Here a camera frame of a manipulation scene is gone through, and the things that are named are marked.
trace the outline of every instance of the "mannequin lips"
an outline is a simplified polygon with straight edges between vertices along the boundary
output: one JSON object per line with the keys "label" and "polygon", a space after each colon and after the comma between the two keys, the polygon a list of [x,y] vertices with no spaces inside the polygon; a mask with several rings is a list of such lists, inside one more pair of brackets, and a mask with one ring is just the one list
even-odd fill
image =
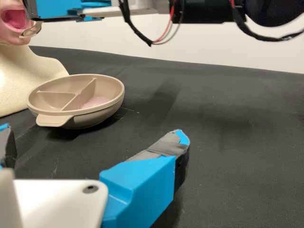
{"label": "mannequin lips", "polygon": [[27,20],[25,10],[8,9],[1,13],[2,21],[15,32],[22,32],[31,26],[31,22]]}

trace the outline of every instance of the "black tablecloth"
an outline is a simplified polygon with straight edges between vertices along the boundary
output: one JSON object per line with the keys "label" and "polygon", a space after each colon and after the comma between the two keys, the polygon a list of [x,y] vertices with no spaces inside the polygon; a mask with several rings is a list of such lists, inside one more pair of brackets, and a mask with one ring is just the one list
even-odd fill
{"label": "black tablecloth", "polygon": [[304,227],[303,75],[32,49],[70,74],[117,77],[126,95],[86,130],[38,127],[28,110],[1,118],[15,133],[17,178],[98,179],[179,128],[191,140],[188,176],[154,227]]}

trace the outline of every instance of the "pink food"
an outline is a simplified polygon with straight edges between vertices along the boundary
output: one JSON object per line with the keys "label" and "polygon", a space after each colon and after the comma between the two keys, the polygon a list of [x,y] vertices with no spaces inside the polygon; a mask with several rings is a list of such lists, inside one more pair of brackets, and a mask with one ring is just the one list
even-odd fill
{"label": "pink food", "polygon": [[88,100],[88,102],[86,102],[81,108],[91,108],[94,106],[104,104],[108,101],[109,101],[109,99],[107,99],[107,98],[104,98],[101,96],[96,96],[96,97],[93,97],[90,100]]}

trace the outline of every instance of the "bowl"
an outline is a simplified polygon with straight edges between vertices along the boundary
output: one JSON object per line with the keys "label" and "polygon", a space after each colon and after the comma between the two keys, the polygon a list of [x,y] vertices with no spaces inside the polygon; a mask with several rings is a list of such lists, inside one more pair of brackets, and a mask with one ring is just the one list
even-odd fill
{"label": "bowl", "polygon": [[122,105],[123,83],[97,74],[70,75],[51,80],[32,90],[29,110],[39,126],[80,129],[97,125]]}

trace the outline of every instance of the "mannequin head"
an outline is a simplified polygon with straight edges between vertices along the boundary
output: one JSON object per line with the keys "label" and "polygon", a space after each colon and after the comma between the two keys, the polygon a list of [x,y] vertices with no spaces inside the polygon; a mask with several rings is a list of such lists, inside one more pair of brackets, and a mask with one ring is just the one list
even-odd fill
{"label": "mannequin head", "polygon": [[19,36],[32,25],[33,22],[26,18],[22,0],[0,0],[0,43],[28,44],[30,38]]}

